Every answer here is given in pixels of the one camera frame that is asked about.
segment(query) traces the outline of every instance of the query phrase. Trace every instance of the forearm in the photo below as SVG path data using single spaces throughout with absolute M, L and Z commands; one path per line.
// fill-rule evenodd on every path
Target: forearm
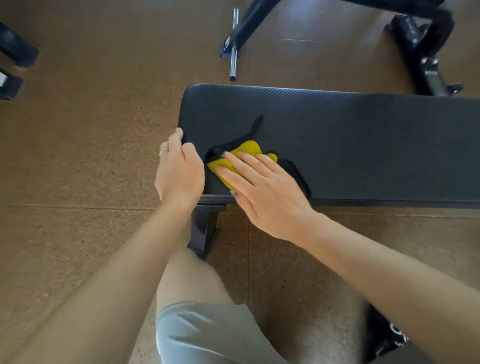
M 317 214 L 299 242 L 437 362 L 480 361 L 480 293 Z
M 163 203 L 9 363 L 126 363 L 193 207 Z

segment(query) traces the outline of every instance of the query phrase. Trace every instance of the finger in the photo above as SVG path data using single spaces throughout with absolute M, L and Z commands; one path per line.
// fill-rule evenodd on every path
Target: finger
M 185 160 L 200 160 L 200 156 L 197 153 L 197 150 L 195 149 L 195 146 L 192 143 L 185 143 L 184 145 L 181 146 L 183 155 L 185 156 Z
M 238 159 L 230 152 L 225 152 L 223 155 L 235 167 L 239 175 L 241 175 L 251 184 L 255 185 L 262 178 L 262 175 L 260 173 L 258 173 L 247 163 L 245 163 L 243 160 Z
M 160 160 L 163 160 L 168 157 L 168 142 L 163 142 L 160 144 Z
M 253 206 L 248 200 L 248 198 L 245 197 L 244 194 L 241 194 L 238 191 L 232 190 L 230 192 L 232 196 L 235 198 L 235 201 L 237 201 L 238 206 L 240 206 L 241 209 L 245 211 L 245 214 L 247 215 L 248 219 L 255 225 L 258 220 L 258 215 L 253 209 Z
M 217 174 L 225 181 L 230 183 L 235 190 L 246 196 L 249 195 L 250 190 L 253 188 L 253 185 L 250 182 L 228 168 L 218 166 L 215 168 L 215 172 L 217 172 Z
M 183 137 L 183 130 L 177 128 L 175 132 L 168 138 L 168 153 L 170 155 L 177 155 L 181 153 L 181 139 Z
M 262 176 L 269 177 L 273 174 L 272 171 L 265 164 L 263 164 L 251 154 L 239 152 L 237 153 L 237 156 L 240 160 L 247 163 L 250 167 L 260 173 Z
M 261 161 L 264 165 L 266 165 L 272 172 L 277 173 L 277 174 L 285 174 L 285 170 L 280 167 L 277 163 L 272 161 L 272 159 L 269 156 L 266 156 L 265 154 L 257 154 L 256 158 Z

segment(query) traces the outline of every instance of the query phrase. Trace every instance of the carbon fiber texture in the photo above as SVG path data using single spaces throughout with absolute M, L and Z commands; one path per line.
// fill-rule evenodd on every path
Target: carbon fiber texture
M 480 206 L 479 100 L 203 84 L 179 126 L 204 157 L 259 115 L 255 140 L 296 164 L 313 204 Z M 208 170 L 202 202 L 233 202 Z

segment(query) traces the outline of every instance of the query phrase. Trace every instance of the gray shorts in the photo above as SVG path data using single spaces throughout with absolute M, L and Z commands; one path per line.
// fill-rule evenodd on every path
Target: gray shorts
M 166 307 L 156 318 L 156 345 L 163 364 L 288 364 L 244 304 L 177 303 Z M 374 363 L 431 361 L 409 344 Z

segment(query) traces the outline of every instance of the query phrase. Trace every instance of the black and yellow towel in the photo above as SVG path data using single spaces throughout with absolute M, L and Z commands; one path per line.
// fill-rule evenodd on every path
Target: black and yellow towel
M 222 166 L 228 168 L 232 172 L 237 173 L 233 165 L 224 158 L 223 153 L 225 151 L 230 152 L 234 156 L 237 156 L 239 152 L 248 153 L 252 156 L 262 154 L 260 146 L 256 141 L 253 140 L 253 137 L 255 136 L 255 133 L 258 131 L 258 129 L 262 126 L 263 121 L 264 117 L 259 116 L 253 122 L 252 127 L 250 128 L 250 131 L 248 133 L 238 139 L 235 139 L 234 141 L 210 148 L 204 158 L 204 162 L 207 165 L 208 169 L 210 169 L 223 182 L 223 184 L 231 190 L 233 189 L 233 187 L 217 174 L 215 168 L 217 166 Z M 275 152 L 266 152 L 266 155 L 268 155 L 274 162 L 278 163 L 279 166 L 281 166 L 288 174 L 290 174 L 295 179 L 295 181 L 297 181 L 298 185 L 300 186 L 303 193 L 307 196 L 307 198 L 310 198 L 312 196 L 308 184 L 306 183 L 306 181 L 300 174 L 300 171 L 297 169 L 293 162 L 287 159 L 279 159 L 278 154 Z

